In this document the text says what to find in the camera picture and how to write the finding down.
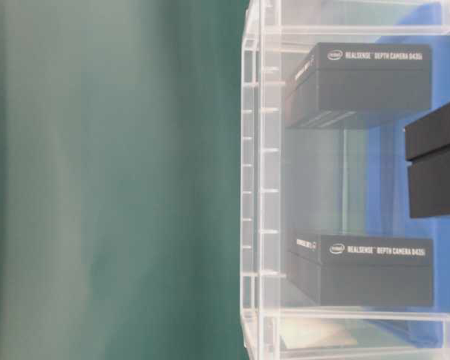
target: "transparent plastic container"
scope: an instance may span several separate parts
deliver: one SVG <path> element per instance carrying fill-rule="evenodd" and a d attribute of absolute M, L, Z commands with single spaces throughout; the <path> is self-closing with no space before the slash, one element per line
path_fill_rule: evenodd
<path fill-rule="evenodd" d="M 450 0 L 250 0 L 241 68 L 250 359 L 450 360 L 450 216 L 410 217 L 404 132 L 450 101 Z"/>

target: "green backdrop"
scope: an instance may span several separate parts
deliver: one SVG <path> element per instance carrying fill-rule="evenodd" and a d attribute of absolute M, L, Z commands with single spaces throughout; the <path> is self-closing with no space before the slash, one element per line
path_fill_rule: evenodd
<path fill-rule="evenodd" d="M 0 0 L 0 360 L 245 359 L 247 0 Z"/>

